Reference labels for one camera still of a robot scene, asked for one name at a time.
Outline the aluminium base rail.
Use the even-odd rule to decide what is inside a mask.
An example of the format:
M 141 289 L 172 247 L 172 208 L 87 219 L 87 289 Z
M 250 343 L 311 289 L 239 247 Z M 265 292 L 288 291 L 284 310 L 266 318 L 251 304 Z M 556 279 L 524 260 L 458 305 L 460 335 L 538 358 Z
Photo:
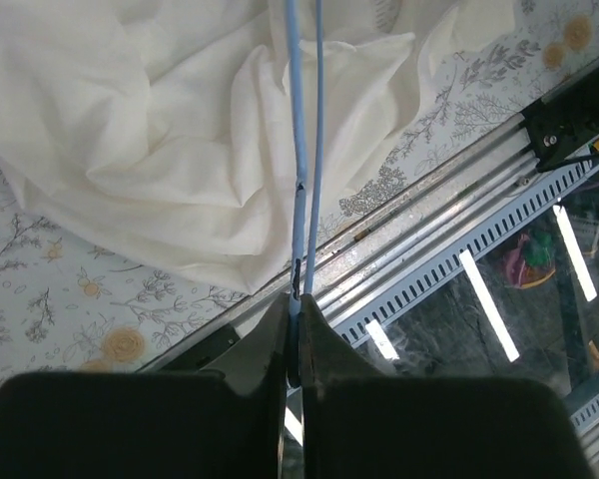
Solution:
M 463 254 L 481 258 L 532 228 L 556 235 L 550 248 L 560 273 L 573 263 L 556 216 L 562 201 L 599 170 L 599 59 L 533 102 L 399 196 L 375 234 L 384 266 L 344 296 L 315 302 L 329 327 L 358 353 L 373 323 L 392 325 L 464 271 Z M 550 312 L 559 312 L 571 382 L 561 399 L 590 464 L 599 461 L 599 371 L 587 369 L 588 346 L 574 285 L 557 279 Z M 297 327 L 288 327 L 288 370 L 299 372 Z

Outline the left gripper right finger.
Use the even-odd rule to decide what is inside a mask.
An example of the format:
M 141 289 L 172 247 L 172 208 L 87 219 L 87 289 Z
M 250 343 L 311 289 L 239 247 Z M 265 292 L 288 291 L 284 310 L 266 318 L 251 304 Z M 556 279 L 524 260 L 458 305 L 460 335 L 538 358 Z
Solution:
M 308 478 L 589 478 L 561 399 L 503 377 L 380 373 L 304 296 L 298 321 Z

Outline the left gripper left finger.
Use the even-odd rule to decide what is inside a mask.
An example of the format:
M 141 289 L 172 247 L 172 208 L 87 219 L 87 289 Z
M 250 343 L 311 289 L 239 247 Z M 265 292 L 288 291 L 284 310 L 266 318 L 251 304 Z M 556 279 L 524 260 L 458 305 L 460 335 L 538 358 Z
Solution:
M 289 299 L 196 372 L 31 372 L 0 386 L 0 478 L 277 478 Z

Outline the white shirt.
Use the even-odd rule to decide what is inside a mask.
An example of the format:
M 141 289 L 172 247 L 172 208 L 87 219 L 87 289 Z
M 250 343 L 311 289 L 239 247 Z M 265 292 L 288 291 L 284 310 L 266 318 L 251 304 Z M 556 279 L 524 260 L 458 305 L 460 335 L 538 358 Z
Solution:
M 321 199 L 360 189 L 510 1 L 299 1 Z M 291 255 L 291 61 L 280 1 L 0 1 L 0 169 L 19 205 L 189 280 L 252 293 Z

